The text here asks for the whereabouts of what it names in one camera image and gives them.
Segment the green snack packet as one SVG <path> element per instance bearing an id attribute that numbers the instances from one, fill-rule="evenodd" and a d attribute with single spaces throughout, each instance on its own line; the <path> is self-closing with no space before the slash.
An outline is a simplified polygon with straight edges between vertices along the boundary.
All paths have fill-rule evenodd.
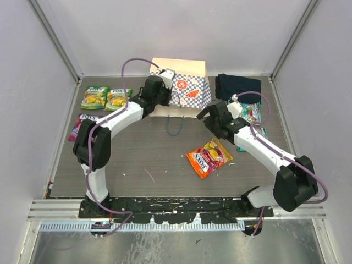
<path id="1" fill-rule="evenodd" d="M 254 104 L 241 103 L 241 105 L 243 110 L 238 117 L 245 119 L 249 123 L 261 122 L 261 107 L 259 103 L 254 103 Z"/>

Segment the purple berries snack bag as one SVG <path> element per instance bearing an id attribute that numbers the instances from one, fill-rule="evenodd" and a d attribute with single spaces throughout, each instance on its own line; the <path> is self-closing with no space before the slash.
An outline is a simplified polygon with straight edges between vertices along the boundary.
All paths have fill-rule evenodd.
<path id="1" fill-rule="evenodd" d="M 97 121 L 98 119 L 100 119 L 101 116 L 99 115 L 88 115 L 88 114 L 85 114 L 85 113 L 80 113 L 78 115 L 78 118 L 75 122 L 75 125 L 68 137 L 68 140 L 69 141 L 75 141 L 76 138 L 77 138 L 77 135 L 78 135 L 78 132 L 80 130 L 80 126 L 82 124 L 82 122 L 85 120 L 85 119 L 89 119 L 89 120 L 93 120 L 93 121 Z"/>

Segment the orange fruit candy bag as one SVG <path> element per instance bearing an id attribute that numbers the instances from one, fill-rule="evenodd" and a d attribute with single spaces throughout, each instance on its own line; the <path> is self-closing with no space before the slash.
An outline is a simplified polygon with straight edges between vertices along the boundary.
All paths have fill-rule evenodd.
<path id="1" fill-rule="evenodd" d="M 186 154 L 191 166 L 201 179 L 205 179 L 219 167 L 233 159 L 233 156 L 213 137 L 203 146 Z"/>

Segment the blue checkered paper bag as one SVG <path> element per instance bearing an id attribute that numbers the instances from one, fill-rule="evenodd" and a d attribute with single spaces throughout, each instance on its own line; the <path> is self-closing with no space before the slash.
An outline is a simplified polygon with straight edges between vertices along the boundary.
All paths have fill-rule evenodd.
<path id="1" fill-rule="evenodd" d="M 204 60 L 153 58 L 157 66 L 175 72 L 172 79 L 170 106 L 158 105 L 152 117 L 166 117 L 166 131 L 171 136 L 180 134 L 186 118 L 196 116 L 212 102 L 210 81 Z"/>

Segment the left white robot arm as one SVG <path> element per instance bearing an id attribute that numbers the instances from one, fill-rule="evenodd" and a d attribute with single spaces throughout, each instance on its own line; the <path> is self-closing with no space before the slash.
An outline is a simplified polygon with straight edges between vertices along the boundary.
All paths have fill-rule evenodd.
<path id="1" fill-rule="evenodd" d="M 84 173 L 86 195 L 80 204 L 79 218 L 105 218 L 110 215 L 133 214 L 115 211 L 106 185 L 106 165 L 111 157 L 112 139 L 130 124 L 152 113 L 157 105 L 168 106 L 171 99 L 169 79 L 148 76 L 140 92 L 126 105 L 97 121 L 85 119 L 77 135 L 73 153 Z"/>

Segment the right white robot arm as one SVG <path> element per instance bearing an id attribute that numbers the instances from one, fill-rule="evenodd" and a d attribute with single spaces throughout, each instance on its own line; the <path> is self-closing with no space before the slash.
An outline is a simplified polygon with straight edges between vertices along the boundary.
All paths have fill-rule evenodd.
<path id="1" fill-rule="evenodd" d="M 257 186 L 242 194 L 243 214 L 252 217 L 268 206 L 294 211 L 318 193 L 312 161 L 306 156 L 297 158 L 258 134 L 239 116 L 240 110 L 238 102 L 219 102 L 205 107 L 196 117 L 214 136 L 244 149 L 275 177 L 273 185 Z"/>

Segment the yellow green candy bag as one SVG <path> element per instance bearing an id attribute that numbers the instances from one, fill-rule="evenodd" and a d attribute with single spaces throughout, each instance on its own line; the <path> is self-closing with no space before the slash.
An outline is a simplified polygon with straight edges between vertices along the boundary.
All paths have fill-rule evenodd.
<path id="1" fill-rule="evenodd" d="M 107 103 L 109 86 L 88 86 L 85 90 L 81 109 L 104 109 Z"/>
<path id="2" fill-rule="evenodd" d="M 104 110 L 107 112 L 116 111 L 125 106 L 127 98 L 132 94 L 132 89 L 111 89 L 107 93 L 107 102 Z"/>

